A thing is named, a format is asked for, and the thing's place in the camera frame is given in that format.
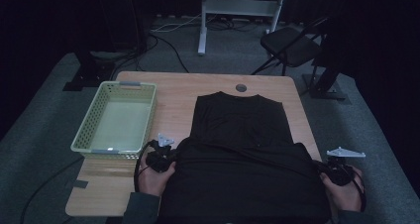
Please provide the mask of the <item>black stand with flat base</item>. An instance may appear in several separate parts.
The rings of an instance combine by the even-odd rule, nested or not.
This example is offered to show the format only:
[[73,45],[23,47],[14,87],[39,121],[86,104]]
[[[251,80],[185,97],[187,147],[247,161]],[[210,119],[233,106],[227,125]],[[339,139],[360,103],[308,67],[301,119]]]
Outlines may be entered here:
[[80,67],[63,87],[63,91],[81,91],[84,87],[98,87],[103,81],[111,79],[115,63],[110,59],[96,58],[87,50],[75,52]]

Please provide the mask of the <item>white metal stand frame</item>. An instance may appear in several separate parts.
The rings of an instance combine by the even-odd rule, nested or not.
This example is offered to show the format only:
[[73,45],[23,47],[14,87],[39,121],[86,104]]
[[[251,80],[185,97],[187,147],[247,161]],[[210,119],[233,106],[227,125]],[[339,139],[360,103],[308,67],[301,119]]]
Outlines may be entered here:
[[278,23],[284,0],[201,0],[201,25],[197,53],[204,56],[207,41],[207,15],[238,15],[271,17],[271,26],[267,30],[273,32]]

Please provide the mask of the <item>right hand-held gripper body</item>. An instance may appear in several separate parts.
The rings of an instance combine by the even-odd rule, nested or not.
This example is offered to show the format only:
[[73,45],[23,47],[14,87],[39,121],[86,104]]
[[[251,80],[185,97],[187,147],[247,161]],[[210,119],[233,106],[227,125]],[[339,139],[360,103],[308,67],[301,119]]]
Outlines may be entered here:
[[354,170],[347,165],[346,158],[364,158],[365,153],[355,152],[342,147],[327,152],[327,170],[325,174],[339,186],[349,184],[355,176]]

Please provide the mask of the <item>person's left hand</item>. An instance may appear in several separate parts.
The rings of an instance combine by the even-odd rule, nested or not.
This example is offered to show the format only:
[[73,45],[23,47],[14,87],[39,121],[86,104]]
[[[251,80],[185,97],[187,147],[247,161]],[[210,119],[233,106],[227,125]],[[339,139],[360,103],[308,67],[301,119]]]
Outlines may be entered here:
[[141,167],[137,177],[139,192],[161,196],[165,190],[166,183],[175,173],[175,169],[168,169],[165,172],[156,172],[147,167],[146,157],[141,159]]

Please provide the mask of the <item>black folding chair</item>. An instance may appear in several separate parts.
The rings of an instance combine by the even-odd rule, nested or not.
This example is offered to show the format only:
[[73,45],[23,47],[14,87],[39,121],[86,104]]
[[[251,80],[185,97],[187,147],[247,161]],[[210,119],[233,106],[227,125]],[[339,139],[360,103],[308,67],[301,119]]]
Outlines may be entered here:
[[270,54],[270,58],[254,70],[252,75],[271,67],[275,59],[275,66],[282,65],[282,75],[285,75],[288,67],[299,67],[314,59],[322,52],[321,43],[326,37],[325,25],[329,21],[329,17],[321,17],[302,31],[285,27],[264,35],[261,46]]

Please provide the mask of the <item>light green plastic basket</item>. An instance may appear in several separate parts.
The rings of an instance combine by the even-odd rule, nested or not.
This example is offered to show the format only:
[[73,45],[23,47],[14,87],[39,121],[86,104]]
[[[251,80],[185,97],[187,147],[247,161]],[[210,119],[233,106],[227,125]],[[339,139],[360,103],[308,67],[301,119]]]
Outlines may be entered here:
[[71,150],[87,159],[136,160],[149,140],[156,106],[154,83],[102,82]]

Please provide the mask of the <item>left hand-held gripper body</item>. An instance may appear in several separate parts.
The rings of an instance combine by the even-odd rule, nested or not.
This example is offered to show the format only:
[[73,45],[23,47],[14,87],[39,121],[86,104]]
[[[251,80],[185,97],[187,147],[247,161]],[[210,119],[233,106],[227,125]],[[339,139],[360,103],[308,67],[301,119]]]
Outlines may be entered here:
[[176,159],[170,157],[170,151],[175,150],[171,147],[174,139],[158,133],[156,140],[148,142],[148,146],[153,150],[147,154],[146,164],[156,172],[165,172],[168,170],[171,162]]

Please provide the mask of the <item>black stand with slanted post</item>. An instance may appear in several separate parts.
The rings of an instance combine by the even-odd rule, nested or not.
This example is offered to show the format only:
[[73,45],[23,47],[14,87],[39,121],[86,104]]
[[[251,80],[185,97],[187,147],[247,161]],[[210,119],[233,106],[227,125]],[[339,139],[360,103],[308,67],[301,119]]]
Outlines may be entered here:
[[302,75],[305,89],[301,95],[309,94],[311,98],[344,101],[347,95],[336,83],[338,73],[332,69],[325,69],[321,74],[318,74],[317,70],[318,66],[314,65],[310,74]]

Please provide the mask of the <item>person's right hand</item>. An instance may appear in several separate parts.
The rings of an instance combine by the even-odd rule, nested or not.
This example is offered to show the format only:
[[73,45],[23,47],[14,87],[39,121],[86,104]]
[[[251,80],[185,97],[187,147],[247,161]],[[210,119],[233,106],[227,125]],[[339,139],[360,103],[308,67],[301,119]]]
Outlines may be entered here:
[[362,195],[365,193],[365,187],[362,180],[362,172],[353,168],[355,172],[354,179],[347,185],[339,186],[329,180],[322,180],[330,199],[338,210],[361,211],[363,208]]

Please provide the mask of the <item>black garment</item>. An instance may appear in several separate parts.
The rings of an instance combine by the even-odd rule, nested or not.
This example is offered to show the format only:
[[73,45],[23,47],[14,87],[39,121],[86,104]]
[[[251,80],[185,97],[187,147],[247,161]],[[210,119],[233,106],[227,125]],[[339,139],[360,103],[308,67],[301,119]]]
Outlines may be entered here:
[[177,150],[158,224],[325,224],[331,217],[318,171],[293,141],[279,102],[200,96]]

